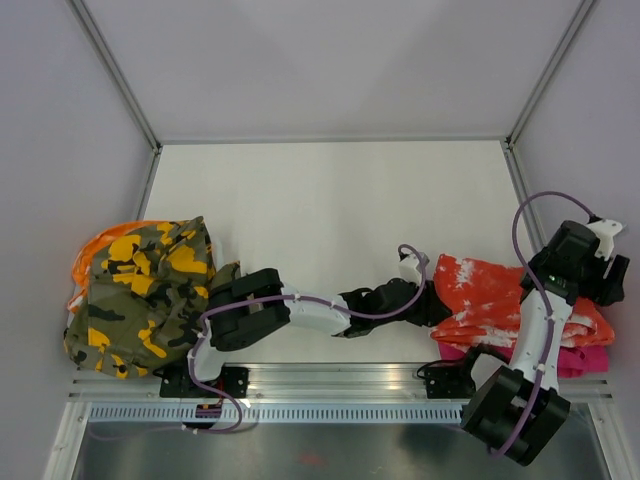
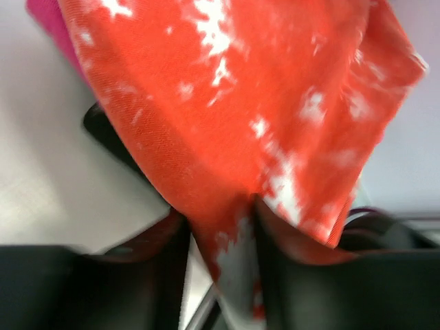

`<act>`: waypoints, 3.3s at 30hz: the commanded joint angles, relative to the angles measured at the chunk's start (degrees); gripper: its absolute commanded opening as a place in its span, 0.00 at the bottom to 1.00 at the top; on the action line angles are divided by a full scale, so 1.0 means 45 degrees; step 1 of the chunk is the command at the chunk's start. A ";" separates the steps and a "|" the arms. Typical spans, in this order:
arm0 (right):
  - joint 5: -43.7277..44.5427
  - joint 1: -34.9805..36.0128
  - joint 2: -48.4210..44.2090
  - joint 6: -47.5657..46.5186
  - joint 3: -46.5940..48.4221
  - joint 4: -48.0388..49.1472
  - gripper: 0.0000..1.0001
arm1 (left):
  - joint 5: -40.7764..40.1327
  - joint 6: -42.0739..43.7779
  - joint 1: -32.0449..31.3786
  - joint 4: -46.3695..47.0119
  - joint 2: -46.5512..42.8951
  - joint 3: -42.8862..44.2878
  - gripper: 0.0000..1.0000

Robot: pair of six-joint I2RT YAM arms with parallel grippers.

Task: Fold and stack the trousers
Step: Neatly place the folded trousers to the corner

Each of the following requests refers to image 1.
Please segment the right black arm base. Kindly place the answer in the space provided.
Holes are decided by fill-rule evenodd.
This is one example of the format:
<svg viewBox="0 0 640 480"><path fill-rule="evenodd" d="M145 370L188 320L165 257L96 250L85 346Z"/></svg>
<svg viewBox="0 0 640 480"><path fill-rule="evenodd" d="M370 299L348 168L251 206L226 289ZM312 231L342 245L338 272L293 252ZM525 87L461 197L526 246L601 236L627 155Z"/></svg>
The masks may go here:
<svg viewBox="0 0 640 480"><path fill-rule="evenodd" d="M428 399L470 399L476 392L471 368L462 360L428 362L416 371L424 382Z"/></svg>

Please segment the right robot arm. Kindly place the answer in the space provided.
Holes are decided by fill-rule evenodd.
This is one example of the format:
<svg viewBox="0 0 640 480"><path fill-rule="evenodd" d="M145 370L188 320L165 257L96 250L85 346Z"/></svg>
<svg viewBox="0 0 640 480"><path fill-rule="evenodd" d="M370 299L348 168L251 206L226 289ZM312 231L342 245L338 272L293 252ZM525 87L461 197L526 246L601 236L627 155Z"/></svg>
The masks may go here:
<svg viewBox="0 0 640 480"><path fill-rule="evenodd" d="M520 329L509 364L493 374L482 362L456 370L457 387L473 396L462 429L495 456L527 466L565 423L571 404L559 394L558 358L564 327L579 299L601 307L625 298L628 257L614 251L622 223L566 220L525 263Z"/></svg>

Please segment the orange white tie-dye trousers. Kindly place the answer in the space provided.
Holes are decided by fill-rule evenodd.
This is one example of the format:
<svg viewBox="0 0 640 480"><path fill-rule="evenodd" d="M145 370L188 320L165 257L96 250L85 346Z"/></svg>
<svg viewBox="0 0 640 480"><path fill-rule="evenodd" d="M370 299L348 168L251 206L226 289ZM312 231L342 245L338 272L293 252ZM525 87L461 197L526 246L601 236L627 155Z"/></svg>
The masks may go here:
<svg viewBox="0 0 640 480"><path fill-rule="evenodd" d="M433 281L438 298L452 315L433 328L431 338L459 349L476 344L512 349L520 328L523 273L521 267L440 255ZM561 345L608 346L614 340L613 328L594 303L578 299Z"/></svg>

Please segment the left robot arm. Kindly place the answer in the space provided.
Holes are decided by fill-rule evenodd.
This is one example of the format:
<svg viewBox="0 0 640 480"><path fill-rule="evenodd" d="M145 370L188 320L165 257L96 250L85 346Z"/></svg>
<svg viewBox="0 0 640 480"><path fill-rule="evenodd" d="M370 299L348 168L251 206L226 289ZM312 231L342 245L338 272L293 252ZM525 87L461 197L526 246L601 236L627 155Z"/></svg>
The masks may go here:
<svg viewBox="0 0 640 480"><path fill-rule="evenodd" d="M371 289L333 298L304 293L266 268L237 277L209 292L201 332L187 354L183 386L197 397L210 395L228 354L246 349L287 327L309 328L331 337L359 338L395 322L435 327L452 315L421 271Z"/></svg>

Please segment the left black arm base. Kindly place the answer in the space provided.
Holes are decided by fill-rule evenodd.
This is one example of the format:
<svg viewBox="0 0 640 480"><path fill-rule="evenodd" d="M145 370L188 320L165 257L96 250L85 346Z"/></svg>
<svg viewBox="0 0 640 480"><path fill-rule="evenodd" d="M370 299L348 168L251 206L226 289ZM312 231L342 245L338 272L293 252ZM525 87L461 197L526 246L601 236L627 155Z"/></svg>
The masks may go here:
<svg viewBox="0 0 640 480"><path fill-rule="evenodd" d="M198 387L189 375L185 362L170 365L159 374L161 378L159 396L161 398L218 398L219 395ZM223 367L214 380L204 381L207 387L221 390L234 398L246 397L249 385L249 370L244 367Z"/></svg>

